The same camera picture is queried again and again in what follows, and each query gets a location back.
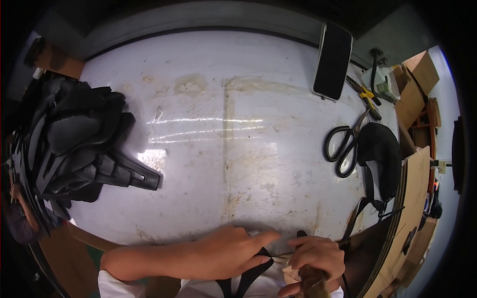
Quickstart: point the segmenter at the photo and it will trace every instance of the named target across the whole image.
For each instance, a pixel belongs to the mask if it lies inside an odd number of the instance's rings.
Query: white table
[[[363,174],[357,166],[337,177],[322,142],[365,107],[347,83],[338,102],[310,92],[317,57],[278,37],[196,31],[88,61],[81,80],[124,93],[135,116],[123,150],[164,182],[157,191],[104,185],[96,202],[72,202],[71,222],[122,245],[197,239],[227,223],[280,231],[273,253],[289,251],[283,241],[299,229],[340,239],[364,196]],[[359,73],[350,64],[357,82]],[[381,123],[397,136],[394,107],[382,102]],[[353,233],[377,220],[368,206]]]

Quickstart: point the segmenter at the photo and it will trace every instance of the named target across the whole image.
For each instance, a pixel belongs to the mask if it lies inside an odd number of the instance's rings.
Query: scissors
[[[363,123],[363,120],[366,118],[368,113],[369,113],[369,109],[366,109],[366,111],[361,116],[359,116],[358,120],[356,121],[353,127],[349,127],[347,125],[335,127],[325,137],[325,141],[323,145],[323,155],[325,159],[329,161],[330,163],[334,163],[337,161],[336,174],[338,175],[338,177],[341,177],[341,178],[348,177],[349,175],[351,175],[351,172],[356,167],[357,158],[358,158],[358,154],[356,152],[357,138],[358,138],[359,131],[361,129],[361,123]],[[333,153],[333,155],[331,155],[330,141],[331,141],[331,138],[333,138],[333,136],[338,132],[346,132],[346,135],[344,136],[344,139],[341,141],[341,144],[338,147],[338,150],[336,150],[336,152]],[[353,139],[351,143],[348,146],[346,146],[348,144],[350,136],[353,136]],[[344,172],[341,172],[341,165],[344,163],[344,160],[346,159],[348,154],[351,152],[351,150],[353,150],[353,161],[351,162],[351,165],[348,166],[348,168]]]

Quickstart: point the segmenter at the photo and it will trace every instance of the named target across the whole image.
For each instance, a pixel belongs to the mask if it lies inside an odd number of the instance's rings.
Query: smartphone
[[[353,37],[343,28],[326,22],[321,30],[320,54],[311,90],[329,99],[340,99],[350,62]]]

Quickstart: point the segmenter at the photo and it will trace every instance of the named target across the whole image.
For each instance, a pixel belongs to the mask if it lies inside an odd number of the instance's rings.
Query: hand
[[[280,237],[273,230],[249,236],[241,227],[225,226],[199,241],[190,243],[189,279],[227,279],[266,263],[267,256],[254,256]]]
[[[344,251],[329,238],[316,236],[299,237],[288,241],[293,247],[300,246],[291,256],[288,264],[292,269],[300,269],[308,264],[321,269],[328,274],[328,288],[334,291],[338,288],[338,279],[344,272]],[[278,292],[278,297],[295,295],[301,292],[300,283],[290,284]]]
[[[22,197],[21,191],[20,191],[20,185],[18,185],[18,184],[12,184],[11,185],[10,196],[15,200],[19,200]]]

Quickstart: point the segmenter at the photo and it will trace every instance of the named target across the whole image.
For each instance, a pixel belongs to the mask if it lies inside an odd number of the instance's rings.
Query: white wall
[[[438,46],[431,48],[429,54],[440,78],[434,89],[429,93],[429,97],[437,98],[442,121],[442,127],[438,128],[437,131],[436,158],[451,160],[454,121],[460,115],[456,87],[446,58],[440,48]],[[459,195],[454,190],[452,168],[448,167],[446,173],[437,178],[440,181],[439,200],[442,202],[442,217],[438,221],[434,241],[425,263],[411,285],[407,289],[400,289],[397,295],[399,298],[412,298],[419,295],[436,270],[454,228]]]

